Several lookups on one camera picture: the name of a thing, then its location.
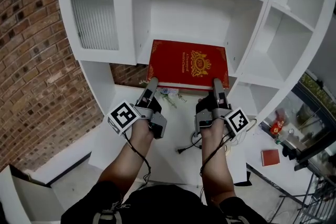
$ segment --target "forearm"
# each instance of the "forearm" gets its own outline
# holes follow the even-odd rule
[[[222,133],[203,135],[203,163],[217,149],[222,138]],[[233,180],[226,162],[225,146],[218,150],[204,166],[202,180],[208,203],[213,202],[215,205],[219,205],[224,199],[235,196]]]
[[[150,135],[135,134],[131,136],[130,142],[142,156],[146,157],[152,140],[153,137]],[[143,159],[125,144],[118,157],[103,171],[98,181],[112,181],[124,196],[134,183],[142,163]]]

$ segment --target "small red book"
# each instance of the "small red book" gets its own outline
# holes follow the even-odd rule
[[[263,166],[269,166],[280,163],[279,151],[268,150],[261,152],[261,160]]]
[[[154,40],[147,80],[159,86],[212,90],[214,78],[229,88],[225,48],[168,40]]]

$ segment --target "black shirt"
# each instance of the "black shirt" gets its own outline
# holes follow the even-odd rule
[[[219,205],[203,205],[200,198],[175,185],[159,185],[133,192],[122,203],[119,190],[112,182],[97,183],[61,218],[68,223],[266,223],[238,197],[225,199]],[[94,222],[94,218],[104,219]]]

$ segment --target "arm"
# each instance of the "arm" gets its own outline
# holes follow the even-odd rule
[[[219,146],[224,128],[224,121],[217,119],[210,128],[201,130],[203,163]],[[224,146],[205,165],[202,181],[208,204],[219,206],[223,200],[236,196],[233,180],[226,163]]]
[[[137,120],[132,125],[130,142],[142,156],[146,157],[153,137],[147,120]],[[142,163],[143,159],[125,144],[118,157],[102,172],[98,182],[112,181],[124,196],[134,183]]]

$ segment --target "white bookcase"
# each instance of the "white bookcase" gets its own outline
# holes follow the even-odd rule
[[[262,121],[319,48],[335,0],[59,0],[102,112],[123,87],[109,63],[148,64],[154,39],[225,47],[233,107]],[[134,89],[135,101],[138,91]]]

